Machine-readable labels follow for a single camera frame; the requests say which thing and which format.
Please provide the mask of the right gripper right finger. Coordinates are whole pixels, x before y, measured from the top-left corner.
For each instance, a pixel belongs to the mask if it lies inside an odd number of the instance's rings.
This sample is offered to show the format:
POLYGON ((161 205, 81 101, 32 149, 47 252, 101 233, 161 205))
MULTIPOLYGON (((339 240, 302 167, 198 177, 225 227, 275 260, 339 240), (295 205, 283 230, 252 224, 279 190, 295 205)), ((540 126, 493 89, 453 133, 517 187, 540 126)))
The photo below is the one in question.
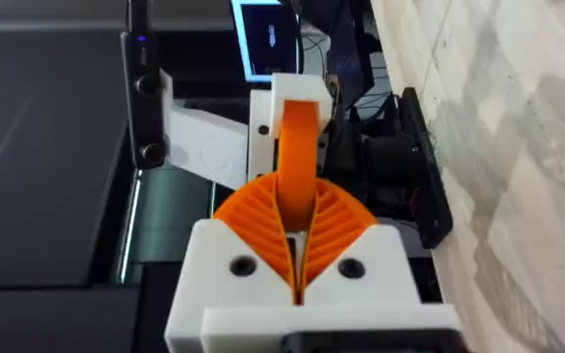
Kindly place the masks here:
POLYGON ((396 227, 380 224, 352 195, 320 179, 303 255, 306 306, 419 305, 396 227))

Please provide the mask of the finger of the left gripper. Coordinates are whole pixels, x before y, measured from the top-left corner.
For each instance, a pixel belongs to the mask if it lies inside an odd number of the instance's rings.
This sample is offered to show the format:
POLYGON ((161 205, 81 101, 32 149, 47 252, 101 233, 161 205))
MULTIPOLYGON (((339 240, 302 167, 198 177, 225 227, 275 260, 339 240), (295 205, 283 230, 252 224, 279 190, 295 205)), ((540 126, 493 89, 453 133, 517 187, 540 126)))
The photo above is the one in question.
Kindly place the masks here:
POLYGON ((275 139, 272 132, 272 94, 270 90, 250 92, 247 179, 275 169, 275 139))
POLYGON ((318 139, 332 116, 333 98, 322 78, 272 76, 271 123, 278 140, 277 203, 287 231, 306 230, 317 187, 318 139))

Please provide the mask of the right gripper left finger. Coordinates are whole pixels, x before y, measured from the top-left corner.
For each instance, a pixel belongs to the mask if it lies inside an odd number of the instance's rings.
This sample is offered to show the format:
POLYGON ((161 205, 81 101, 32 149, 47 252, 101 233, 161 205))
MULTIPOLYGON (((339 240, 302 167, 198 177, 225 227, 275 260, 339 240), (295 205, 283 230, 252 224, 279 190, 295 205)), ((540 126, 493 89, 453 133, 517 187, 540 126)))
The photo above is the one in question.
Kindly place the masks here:
POLYGON ((295 299, 277 177, 259 176, 193 226, 165 329, 172 352, 278 352, 295 299))

